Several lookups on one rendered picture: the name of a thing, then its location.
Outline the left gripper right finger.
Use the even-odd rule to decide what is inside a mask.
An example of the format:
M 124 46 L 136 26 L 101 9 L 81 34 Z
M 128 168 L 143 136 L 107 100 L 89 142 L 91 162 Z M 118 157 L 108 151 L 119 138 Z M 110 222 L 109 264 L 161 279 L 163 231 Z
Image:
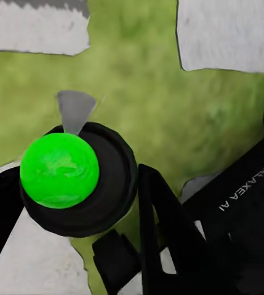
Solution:
M 143 295 L 242 295 L 162 174 L 138 171 Z M 162 270 L 153 205 L 177 274 Z

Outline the insectifuge atomizer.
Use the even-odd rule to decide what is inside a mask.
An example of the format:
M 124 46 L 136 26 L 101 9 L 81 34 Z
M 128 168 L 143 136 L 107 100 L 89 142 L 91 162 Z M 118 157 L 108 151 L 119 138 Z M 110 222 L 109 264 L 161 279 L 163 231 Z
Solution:
M 88 122 L 97 99 L 79 90 L 56 93 L 63 125 L 36 140 L 20 164 L 20 195 L 44 230 L 85 238 L 109 230 L 138 196 L 138 165 L 122 136 Z

